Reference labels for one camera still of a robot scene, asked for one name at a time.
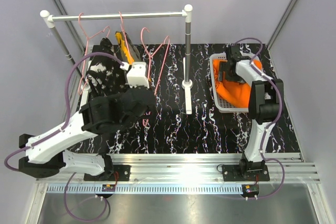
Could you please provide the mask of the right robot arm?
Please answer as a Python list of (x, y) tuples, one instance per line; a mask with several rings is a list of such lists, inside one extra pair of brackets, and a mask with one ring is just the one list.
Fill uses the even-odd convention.
[(237, 165), (223, 165), (226, 182), (267, 182), (270, 180), (264, 151), (274, 124), (282, 114), (283, 81), (259, 69), (254, 60), (243, 56), (238, 46), (225, 49), (226, 61), (219, 64), (219, 81), (233, 81), (251, 87), (248, 115), (252, 122), (248, 145)]

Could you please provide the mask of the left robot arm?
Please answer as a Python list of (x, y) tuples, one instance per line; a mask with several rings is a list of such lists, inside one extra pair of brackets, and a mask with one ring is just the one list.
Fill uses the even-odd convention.
[(108, 154), (84, 155), (68, 148), (98, 135), (129, 130), (154, 109), (154, 93), (146, 87), (96, 97), (52, 130), (38, 136), (21, 135), (19, 147), (25, 157), (19, 159), (18, 170), (33, 178), (70, 172), (82, 173), (87, 181), (109, 180), (114, 167)]

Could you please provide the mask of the pink hanger with camouflage trousers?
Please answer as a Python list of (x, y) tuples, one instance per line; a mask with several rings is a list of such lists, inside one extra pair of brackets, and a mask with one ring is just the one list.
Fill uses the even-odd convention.
[(125, 55), (126, 55), (126, 57), (128, 59), (128, 63), (134, 63), (134, 59), (132, 58), (132, 55), (131, 55), (131, 50), (129, 49), (129, 44), (128, 44), (128, 41), (127, 41), (126, 32), (124, 30), (124, 24), (123, 24), (123, 18), (122, 18), (121, 12), (119, 12), (119, 16), (120, 16), (120, 20), (121, 20), (121, 25), (120, 26), (121, 26), (122, 34), (124, 36), (126, 48), (127, 48), (127, 51), (128, 51), (128, 53), (125, 54)]

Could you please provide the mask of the orange trousers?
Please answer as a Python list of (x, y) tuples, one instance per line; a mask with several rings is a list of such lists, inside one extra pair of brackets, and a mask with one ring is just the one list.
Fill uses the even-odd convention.
[(220, 63), (226, 63), (227, 60), (214, 59), (213, 70), (215, 78), (215, 90), (216, 93), (224, 100), (229, 102), (231, 105), (237, 108), (248, 108), (249, 99), (251, 93), (251, 86), (248, 83), (239, 83), (235, 81), (226, 80), (225, 73), (223, 73), (223, 80), (218, 81), (219, 77), (219, 65)]

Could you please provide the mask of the camouflage yellow trousers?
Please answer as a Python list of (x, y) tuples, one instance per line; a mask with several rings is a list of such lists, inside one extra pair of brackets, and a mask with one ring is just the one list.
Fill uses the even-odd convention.
[(140, 52), (138, 51), (137, 47), (132, 43), (127, 33), (123, 34), (121, 31), (116, 31), (115, 38), (121, 51), (122, 61), (127, 62), (130, 65), (134, 62), (142, 61)]

